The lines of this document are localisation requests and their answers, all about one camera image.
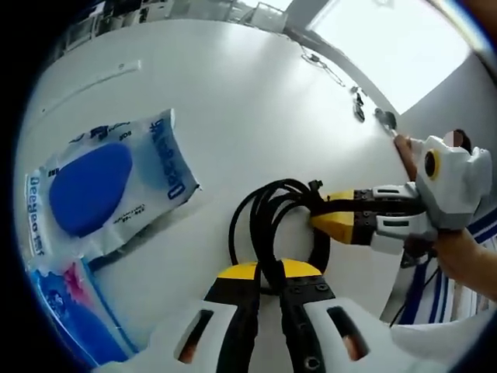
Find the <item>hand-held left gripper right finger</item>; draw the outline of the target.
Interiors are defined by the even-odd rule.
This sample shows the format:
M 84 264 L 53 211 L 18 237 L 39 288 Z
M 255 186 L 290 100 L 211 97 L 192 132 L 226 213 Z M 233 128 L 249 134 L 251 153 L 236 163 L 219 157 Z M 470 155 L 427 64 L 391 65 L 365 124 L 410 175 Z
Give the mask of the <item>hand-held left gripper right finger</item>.
M 336 297 L 311 264 L 278 264 L 283 334 L 295 372 L 393 371 L 393 344 L 379 319 Z

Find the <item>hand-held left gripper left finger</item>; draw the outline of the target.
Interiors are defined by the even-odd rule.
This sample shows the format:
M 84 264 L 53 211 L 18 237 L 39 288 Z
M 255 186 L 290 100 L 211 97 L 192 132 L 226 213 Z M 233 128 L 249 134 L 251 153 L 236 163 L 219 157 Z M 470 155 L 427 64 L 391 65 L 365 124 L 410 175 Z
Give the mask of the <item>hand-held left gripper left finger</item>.
M 259 265 L 229 267 L 205 297 L 152 333 L 146 372 L 247 372 L 258 333 Z

